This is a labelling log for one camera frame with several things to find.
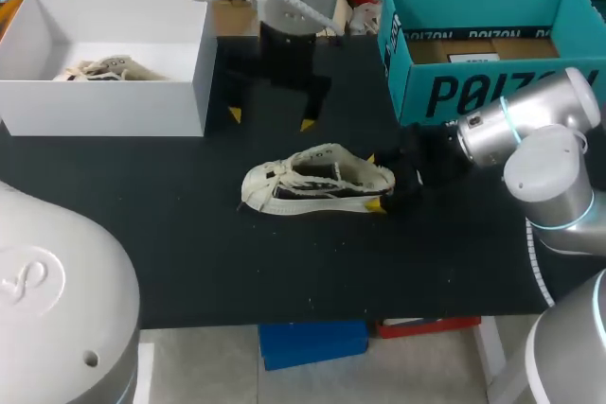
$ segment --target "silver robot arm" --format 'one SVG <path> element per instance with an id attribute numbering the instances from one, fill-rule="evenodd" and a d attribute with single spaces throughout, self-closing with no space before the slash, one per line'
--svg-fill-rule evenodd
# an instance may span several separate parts
<path id="1" fill-rule="evenodd" d="M 576 68 L 501 97 L 457 122 L 460 147 L 479 167 L 504 164 L 522 140 L 549 125 L 586 133 L 601 122 L 596 96 Z"/>
<path id="2" fill-rule="evenodd" d="M 504 178 L 545 246 L 569 255 L 606 255 L 606 194 L 591 187 L 572 130 L 536 130 L 511 155 Z"/>

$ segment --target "shoe sole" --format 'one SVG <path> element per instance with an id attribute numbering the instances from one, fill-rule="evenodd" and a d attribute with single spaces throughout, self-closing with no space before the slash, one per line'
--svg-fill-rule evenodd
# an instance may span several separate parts
<path id="1" fill-rule="evenodd" d="M 343 199 L 322 199 L 322 200 L 301 200 L 301 201 L 283 201 L 280 199 L 270 199 L 263 210 L 262 198 L 251 197 L 246 205 L 253 210 L 269 215 L 278 215 L 282 217 L 290 217 L 294 215 L 303 215 L 311 212 L 322 211 L 339 211 L 339 212 L 356 212 L 356 213 L 372 213 L 372 210 L 366 208 L 366 204 L 378 200 L 379 196 L 362 196 L 359 198 L 343 198 Z"/>

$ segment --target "teal box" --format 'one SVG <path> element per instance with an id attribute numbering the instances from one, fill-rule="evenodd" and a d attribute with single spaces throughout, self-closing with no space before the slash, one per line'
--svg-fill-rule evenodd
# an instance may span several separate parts
<path id="1" fill-rule="evenodd" d="M 554 59 L 413 63 L 407 41 L 551 38 Z M 577 67 L 606 99 L 606 26 L 590 0 L 383 0 L 378 44 L 402 125 L 438 124 Z"/>

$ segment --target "white box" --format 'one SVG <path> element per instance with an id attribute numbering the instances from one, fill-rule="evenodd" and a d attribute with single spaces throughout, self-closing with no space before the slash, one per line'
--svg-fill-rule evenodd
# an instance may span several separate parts
<path id="1" fill-rule="evenodd" d="M 203 136 L 217 39 L 191 0 L 25 0 L 0 42 L 0 117 L 17 136 Z M 129 55 L 170 81 L 53 81 Z"/>

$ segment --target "glowing blue ring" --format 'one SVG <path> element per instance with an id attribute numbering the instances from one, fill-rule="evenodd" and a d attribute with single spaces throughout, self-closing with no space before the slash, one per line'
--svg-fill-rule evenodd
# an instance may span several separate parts
<path id="1" fill-rule="evenodd" d="M 126 390 L 124 390 L 124 393 L 122 394 L 122 396 L 120 397 L 120 399 L 117 401 L 116 404 L 123 404 L 124 403 L 124 399 L 126 399 L 126 395 L 131 391 L 131 387 L 134 384 L 134 377 L 135 376 L 136 376 L 136 368 L 134 368 L 133 375 L 129 379 L 129 384 L 126 386 Z"/>
<path id="2" fill-rule="evenodd" d="M 530 224 L 532 224 L 537 229 L 542 229 L 544 231 L 561 231 L 563 229 L 568 229 L 569 227 L 574 226 L 575 224 L 577 224 L 578 222 L 580 222 L 583 218 L 585 218 L 587 216 L 589 211 L 594 206 L 595 200 L 596 200 L 596 194 L 592 192 L 591 193 L 591 202 L 589 202 L 589 206 L 587 207 L 587 210 L 585 210 L 583 212 L 583 214 L 580 217 L 578 217 L 576 220 L 569 222 L 568 224 L 563 224 L 562 226 L 552 226 L 552 227 L 540 226 L 538 224 L 535 224 L 534 222 L 531 222 Z"/>
<path id="3" fill-rule="evenodd" d="M 597 333 L 599 333 L 599 337 L 602 339 L 602 344 L 606 346 L 606 329 L 604 329 L 604 323 L 602 322 L 602 316 L 599 313 L 599 283 L 602 280 L 602 276 L 604 276 L 604 270 L 599 274 L 596 281 L 596 286 L 594 287 L 594 298 L 592 301 L 592 306 L 594 307 L 594 321 L 596 322 Z"/>
<path id="4" fill-rule="evenodd" d="M 499 101 L 501 101 L 501 108 L 503 109 L 503 114 L 505 115 L 505 120 L 509 125 L 509 129 L 513 133 L 513 137 L 515 137 L 516 142 L 520 144 L 522 142 L 522 138 L 520 137 L 520 134 L 518 134 L 518 131 L 515 129 L 513 120 L 511 120 L 511 117 L 509 116 L 508 102 L 505 100 L 505 97 L 501 97 Z"/>

